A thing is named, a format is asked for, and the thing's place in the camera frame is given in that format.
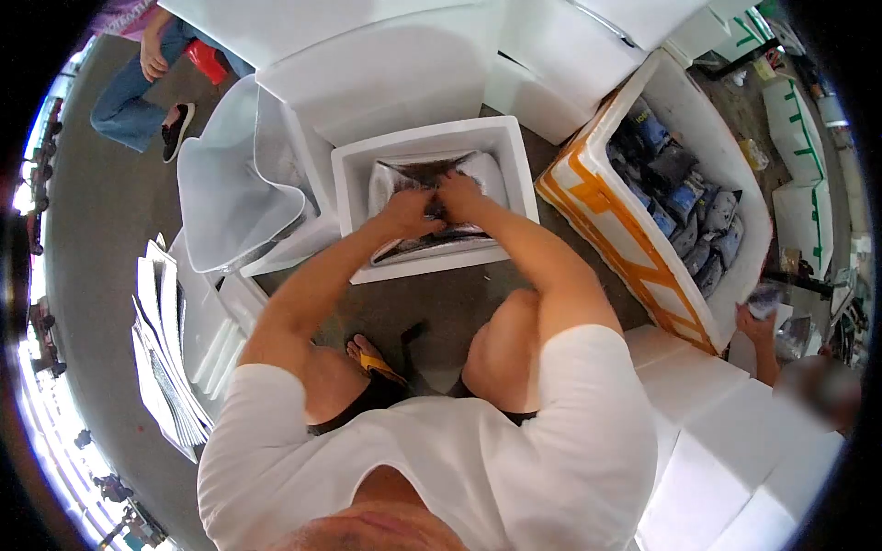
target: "orange tape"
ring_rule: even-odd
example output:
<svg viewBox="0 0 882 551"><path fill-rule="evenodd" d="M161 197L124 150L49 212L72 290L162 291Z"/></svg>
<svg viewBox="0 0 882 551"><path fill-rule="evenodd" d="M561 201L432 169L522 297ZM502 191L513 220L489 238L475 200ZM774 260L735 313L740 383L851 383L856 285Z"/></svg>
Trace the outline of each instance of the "orange tape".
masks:
<svg viewBox="0 0 882 551"><path fill-rule="evenodd" d="M609 109L609 105L611 105L611 101L602 108L602 112L599 112L598 116L595 118L594 126L597 124L596 121L599 121L602 117L602 113L605 113L606 110ZM624 203L616 197L609 185L604 182L600 176L592 174L579 160L578 151L585 147L590 134L591 131L587 132L581 138L573 140L573 142L571 142L557 156L555 162L542 173L536 181L536 188L540 191L540 195L566 216L570 221L570 225L573 226L583 238L591 242L598 252L603 255L606 261L610 264L610 267L627 282L632 292L637 295L637 298L646 305L650 311L652 311L656 322L662 327L662 329L677 333L673 326L673 322L677 322L678 324L700 334L702 340L697 341L682 334L680 337L690 341L696 347L709 352L710 354L716 355L716 350L711 344L710 338L707 336L704 327L699 322L699 317L695 308L693 308L692 304L686 298L683 289L676 281L676 277L668 268L661 254L649 240L649 236L640 224L631 216L630 211ZM568 153L570 153L568 164L582 180L582 183L565 190L557 183L554 176L551 174L551 171ZM568 193L572 194L573 197L577 198L587 208L591 209L592 212L601 214L611 210L619 222L622 223L625 229L647 254L657 269L653 270L622 258L612 243L603 236L585 213L583 213L568 197ZM689 312L692 319L683 318L663 309L642 281L656 283L673 290L676 293L677 298L680 299L686 310Z"/></svg>

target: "blue jeans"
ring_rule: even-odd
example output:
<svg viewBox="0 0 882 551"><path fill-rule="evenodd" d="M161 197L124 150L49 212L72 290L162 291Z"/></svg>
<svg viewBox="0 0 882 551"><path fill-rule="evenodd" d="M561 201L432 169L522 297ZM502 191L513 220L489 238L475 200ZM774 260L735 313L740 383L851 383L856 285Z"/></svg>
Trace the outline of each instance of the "blue jeans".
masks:
<svg viewBox="0 0 882 551"><path fill-rule="evenodd" d="M254 68L227 51L220 44L194 29L189 23L175 19L162 36L160 51L171 67L194 39L217 48L227 57L239 77L250 75ZM146 101L142 96L153 86L141 72L140 54L134 56L110 81L92 108L92 128L143 153L165 120L168 110Z"/></svg>

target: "red stool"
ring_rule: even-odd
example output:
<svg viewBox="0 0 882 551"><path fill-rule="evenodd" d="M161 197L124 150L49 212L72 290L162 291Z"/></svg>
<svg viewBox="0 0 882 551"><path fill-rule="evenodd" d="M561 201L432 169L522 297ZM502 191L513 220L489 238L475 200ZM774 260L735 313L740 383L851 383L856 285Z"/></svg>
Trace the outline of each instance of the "red stool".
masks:
<svg viewBox="0 0 882 551"><path fill-rule="evenodd" d="M218 51L216 48L208 46L201 40L195 40L184 51L190 61L212 81L213 85L217 86L227 77L227 70L214 57Z"/></svg>

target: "black shoe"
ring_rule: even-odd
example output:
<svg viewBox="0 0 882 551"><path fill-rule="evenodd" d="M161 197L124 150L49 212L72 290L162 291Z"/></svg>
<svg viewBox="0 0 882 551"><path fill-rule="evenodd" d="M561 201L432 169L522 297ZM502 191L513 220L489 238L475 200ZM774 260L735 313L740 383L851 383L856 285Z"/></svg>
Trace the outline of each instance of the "black shoe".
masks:
<svg viewBox="0 0 882 551"><path fill-rule="evenodd" d="M165 143L162 149L162 162L166 164L175 160L177 152L181 151L183 134L190 126L193 115L196 114L196 105L192 103L178 103L175 107L180 113L177 120L171 123L171 126L162 127L162 141Z"/></svg>

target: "white t-shirt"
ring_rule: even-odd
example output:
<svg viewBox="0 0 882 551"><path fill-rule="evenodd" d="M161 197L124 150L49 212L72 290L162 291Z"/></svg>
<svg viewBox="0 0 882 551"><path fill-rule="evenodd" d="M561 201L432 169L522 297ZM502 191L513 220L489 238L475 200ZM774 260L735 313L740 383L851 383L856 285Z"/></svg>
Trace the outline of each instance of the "white t-shirt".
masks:
<svg viewBox="0 0 882 551"><path fill-rule="evenodd" d="M542 349L539 389L521 427L478 398L419 397L310 436L300 380L241 366L199 464L199 515L220 551L262 549L346 509L389 465L473 551L622 549L658 445L627 345L600 325L564 331Z"/></svg>

